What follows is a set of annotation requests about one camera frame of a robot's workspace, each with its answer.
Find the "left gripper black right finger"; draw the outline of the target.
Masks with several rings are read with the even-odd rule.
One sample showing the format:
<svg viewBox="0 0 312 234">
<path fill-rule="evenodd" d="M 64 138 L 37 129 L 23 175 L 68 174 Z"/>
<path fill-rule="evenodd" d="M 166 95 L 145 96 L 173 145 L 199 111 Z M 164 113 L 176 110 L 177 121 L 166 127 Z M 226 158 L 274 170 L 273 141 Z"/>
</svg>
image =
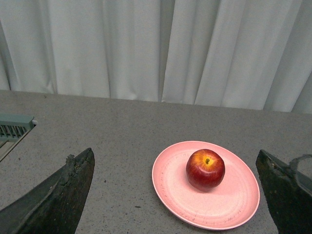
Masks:
<svg viewBox="0 0 312 234">
<path fill-rule="evenodd" d="M 312 178 L 299 172 L 300 162 L 311 155 L 284 163 L 260 150 L 256 167 L 270 215 L 280 234 L 310 234 L 312 232 Z"/>
</svg>

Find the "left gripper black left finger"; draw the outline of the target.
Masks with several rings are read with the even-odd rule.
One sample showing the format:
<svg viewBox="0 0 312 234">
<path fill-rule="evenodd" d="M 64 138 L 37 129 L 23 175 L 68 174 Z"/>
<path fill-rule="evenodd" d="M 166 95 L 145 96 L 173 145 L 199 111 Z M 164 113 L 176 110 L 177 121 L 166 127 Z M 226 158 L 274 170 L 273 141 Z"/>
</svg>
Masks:
<svg viewBox="0 0 312 234">
<path fill-rule="evenodd" d="M 66 164 L 0 212 L 2 234 L 73 234 L 91 187 L 91 148 L 69 155 Z"/>
</svg>

